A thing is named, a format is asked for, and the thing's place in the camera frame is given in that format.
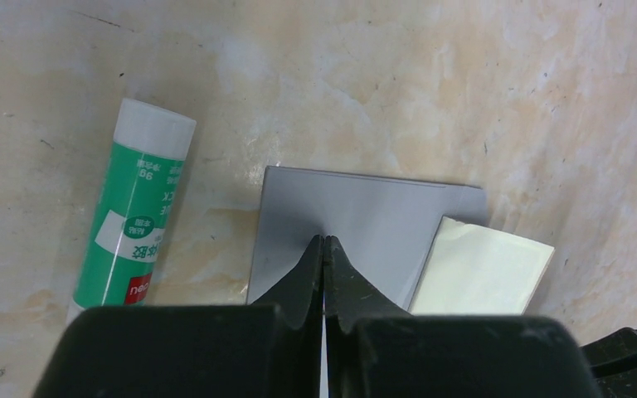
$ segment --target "green label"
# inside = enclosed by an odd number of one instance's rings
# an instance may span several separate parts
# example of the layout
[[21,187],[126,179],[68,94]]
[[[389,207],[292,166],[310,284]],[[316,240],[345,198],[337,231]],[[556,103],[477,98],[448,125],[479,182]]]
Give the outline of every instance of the green label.
[[183,164],[114,142],[74,295],[81,307],[143,302]]

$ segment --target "gray notebook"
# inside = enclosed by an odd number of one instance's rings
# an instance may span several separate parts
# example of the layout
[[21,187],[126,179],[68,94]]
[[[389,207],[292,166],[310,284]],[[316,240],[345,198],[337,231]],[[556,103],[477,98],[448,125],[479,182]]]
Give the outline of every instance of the gray notebook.
[[296,265],[314,235],[335,235],[355,269],[408,309],[443,216],[485,225],[484,191],[267,167],[247,303]]

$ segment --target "green glue stick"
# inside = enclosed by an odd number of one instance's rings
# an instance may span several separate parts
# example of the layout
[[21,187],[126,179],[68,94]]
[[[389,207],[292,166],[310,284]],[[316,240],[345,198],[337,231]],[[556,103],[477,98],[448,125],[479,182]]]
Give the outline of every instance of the green glue stick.
[[100,305],[140,305],[197,122],[124,99],[67,322]]

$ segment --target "glue stick cap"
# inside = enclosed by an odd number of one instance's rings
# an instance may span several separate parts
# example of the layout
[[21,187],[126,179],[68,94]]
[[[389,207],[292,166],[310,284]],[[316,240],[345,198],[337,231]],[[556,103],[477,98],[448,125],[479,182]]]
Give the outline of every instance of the glue stick cap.
[[194,119],[123,98],[114,141],[161,158],[184,160],[196,126]]

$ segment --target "beige tabletop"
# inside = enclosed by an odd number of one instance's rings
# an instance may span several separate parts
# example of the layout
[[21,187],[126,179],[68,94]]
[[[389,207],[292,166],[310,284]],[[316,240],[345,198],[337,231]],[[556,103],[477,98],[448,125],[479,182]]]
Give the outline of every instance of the beige tabletop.
[[0,0],[0,396],[64,327],[123,97],[198,121],[152,303],[242,303],[267,164],[484,188],[530,313],[637,328],[637,2]]

